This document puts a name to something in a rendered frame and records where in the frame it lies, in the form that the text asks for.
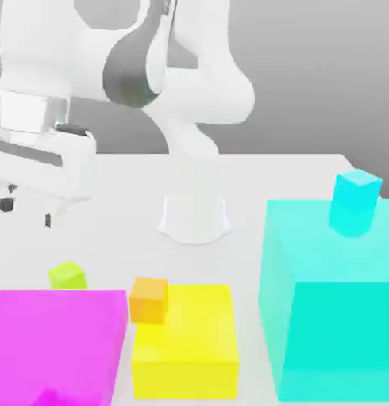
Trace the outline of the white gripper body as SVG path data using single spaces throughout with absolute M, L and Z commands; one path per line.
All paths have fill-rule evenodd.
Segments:
M 0 128 L 0 182 L 65 201 L 91 197 L 97 143 L 85 128 L 59 124 L 45 133 L 14 132 Z M 12 147 L 39 151 L 61 158 L 59 166 L 15 155 Z

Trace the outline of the small lime green cube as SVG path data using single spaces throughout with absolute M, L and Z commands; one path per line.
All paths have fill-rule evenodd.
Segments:
M 85 289 L 84 270 L 72 261 L 62 263 L 48 272 L 52 289 Z

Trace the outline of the small orange cube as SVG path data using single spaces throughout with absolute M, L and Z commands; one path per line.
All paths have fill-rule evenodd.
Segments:
M 129 295 L 130 318 L 134 323 L 162 324 L 168 308 L 168 281 L 135 278 Z

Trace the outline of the small cyan cube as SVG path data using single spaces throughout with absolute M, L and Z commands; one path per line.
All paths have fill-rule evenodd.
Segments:
M 383 179 L 365 170 L 338 174 L 329 211 L 329 226 L 342 236 L 365 234 L 375 217 Z

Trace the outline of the large magenta box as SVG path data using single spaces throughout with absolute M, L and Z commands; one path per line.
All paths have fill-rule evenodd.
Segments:
M 0 291 L 0 406 L 111 406 L 122 290 Z

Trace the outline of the large yellow box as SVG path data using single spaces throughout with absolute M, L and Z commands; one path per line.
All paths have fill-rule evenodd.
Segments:
M 233 400 L 239 352 L 227 285 L 170 285 L 162 324 L 138 324 L 131 357 L 138 400 Z

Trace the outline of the large turquoise box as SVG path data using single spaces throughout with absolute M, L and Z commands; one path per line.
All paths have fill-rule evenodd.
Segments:
M 389 402 L 389 199 L 345 237 L 326 200 L 267 204 L 258 305 L 281 401 Z

